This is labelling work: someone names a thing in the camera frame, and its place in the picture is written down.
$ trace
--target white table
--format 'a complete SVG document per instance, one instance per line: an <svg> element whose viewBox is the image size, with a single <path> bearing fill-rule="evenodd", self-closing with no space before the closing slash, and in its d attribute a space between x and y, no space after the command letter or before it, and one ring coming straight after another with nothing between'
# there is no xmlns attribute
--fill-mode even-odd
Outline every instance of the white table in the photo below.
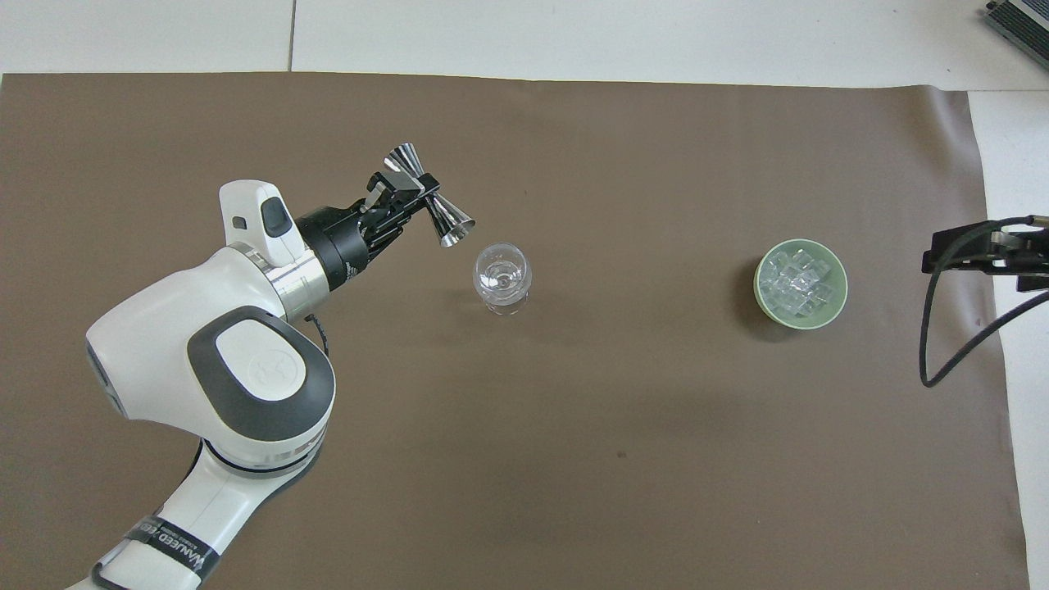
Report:
<svg viewBox="0 0 1049 590"><path fill-rule="evenodd" d="M983 24L981 8L979 0L5 0L0 72L932 84L969 90L988 216L1049 214L1049 71ZM996 280L994 297L999 313L1026 298L1010 279ZM1002 342L1031 588L1049 589L1049 307L1003 329Z"/></svg>

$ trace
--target green bowl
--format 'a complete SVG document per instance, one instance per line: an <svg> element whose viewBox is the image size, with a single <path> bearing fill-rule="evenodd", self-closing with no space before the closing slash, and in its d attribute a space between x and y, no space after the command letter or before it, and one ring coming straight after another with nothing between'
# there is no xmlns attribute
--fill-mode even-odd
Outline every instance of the green bowl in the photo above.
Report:
<svg viewBox="0 0 1049 590"><path fill-rule="evenodd" d="M762 291L757 287L757 279L762 272L762 267L765 266L769 258L774 256L776 252L786 252L788 255L791 255L801 248L811 254L813 258L816 258L817 260L825 260L831 266L830 272L827 273L827 276L823 277L822 281L833 288L837 294L832 301L828 302L822 308L819 308L810 316L802 317L799 315L789 314L784 310L772 311L765 302L765 298L762 296ZM834 255L834 252L831 252L830 249L822 244L811 239L788 239L787 241L782 241L773 246L772 249L762 257L762 261L758 262L757 269L754 270L754 298L757 299L757 305L762 308L765 315L769 316L777 323L782 323L795 330L815 330L834 321L834 318L838 317L838 314L840 314L841 310L845 307L845 299L849 298L849 277L845 276L845 268L841 265L841 260L839 260L838 257Z"/></svg>

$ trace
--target label on robot arm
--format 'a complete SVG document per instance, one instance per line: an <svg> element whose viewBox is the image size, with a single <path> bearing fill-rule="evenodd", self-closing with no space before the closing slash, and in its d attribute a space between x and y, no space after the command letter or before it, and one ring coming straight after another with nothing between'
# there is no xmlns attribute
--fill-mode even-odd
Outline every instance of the label on robot arm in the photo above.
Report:
<svg viewBox="0 0 1049 590"><path fill-rule="evenodd" d="M156 549L200 577L211 575L221 555L210 545L159 517L144 517L124 535Z"/></svg>
<svg viewBox="0 0 1049 590"><path fill-rule="evenodd" d="M230 373L258 399L280 401L302 386L306 376L302 357L261 322L239 321L222 332L215 344Z"/></svg>

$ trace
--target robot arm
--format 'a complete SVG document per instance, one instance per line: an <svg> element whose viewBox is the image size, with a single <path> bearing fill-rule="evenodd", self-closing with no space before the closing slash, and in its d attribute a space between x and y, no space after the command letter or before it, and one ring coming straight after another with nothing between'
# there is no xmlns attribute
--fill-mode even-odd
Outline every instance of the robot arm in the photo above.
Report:
<svg viewBox="0 0 1049 590"><path fill-rule="evenodd" d="M227 247L116 305L87 332L114 408L200 437L189 475L73 588L192 589L251 514L316 461L335 401L326 356L288 322L360 274L427 208L442 245L473 220L437 194L411 144L369 194L292 222L277 188L219 191Z"/></svg>

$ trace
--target wire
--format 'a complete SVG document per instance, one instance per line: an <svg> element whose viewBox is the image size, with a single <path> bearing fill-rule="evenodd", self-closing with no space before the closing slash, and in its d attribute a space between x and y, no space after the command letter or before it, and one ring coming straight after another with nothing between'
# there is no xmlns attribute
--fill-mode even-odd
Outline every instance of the wire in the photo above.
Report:
<svg viewBox="0 0 1049 590"><path fill-rule="evenodd" d="M306 321L314 322L314 325L317 326L317 332L320 333L320 335L321 335L321 345L324 346L324 356L326 356L326 357L331 356L331 355L328 354L328 351L327 351L327 334L325 334L324 333L324 329L321 328L321 320L317 319L317 316L314 315L314 314L309 314L309 315L307 315L306 317L304 317L302 319L304 319Z"/></svg>
<svg viewBox="0 0 1049 590"><path fill-rule="evenodd" d="M986 340L988 336L997 332L1000 328L1002 328L1006 323L1009 323L1010 321L1020 317L1021 314L1033 309L1036 305L1049 301L1049 291L1047 291L1036 297L1032 297L1027 301L1024 301L1023 303L1016 305L1012 310L1009 310L1007 313L1002 315L1002 317L987 324L987 328L981 330L979 334L973 336L968 342L965 343L964 346L962 346L957 353L955 353L955 356L950 357L950 360L948 360L946 364L944 364L940 368L940 371L938 371L936 375L933 376L932 379L928 378L928 366L926 365L926 359L925 359L928 347L928 322L929 322L929 315L932 314L933 311L933 295L936 293L937 282L940 281L940 273L942 273L946 269L947 265L950 264L950 259L955 257L955 254L957 254L958 251L961 250L963 246L972 241L973 239L989 234L993 231L998 231L1006 226L1020 226L1020 225L1030 226L1032 225L1033 220L1034 216L1028 215L1026 217L1008 217L1005 219L999 219L997 222L987 222L985 224L982 224L981 226L965 232L964 234L956 238L954 241L951 241L950 246L947 247L943 255L940 256L939 260L937 260L936 266L933 269L933 276L930 276L928 279L928 289L925 291L925 307L922 309L922 316L921 316L921 340L919 342L920 350L918 352L918 370L921 373L922 385L925 385L926 387L935 386L937 383L942 381L943 378L946 377L947 374L950 373L951 370L954 370L955 366L958 365L958 363L962 362L962 359L964 359L966 355L972 352L972 349L976 349L980 344L980 342Z"/></svg>

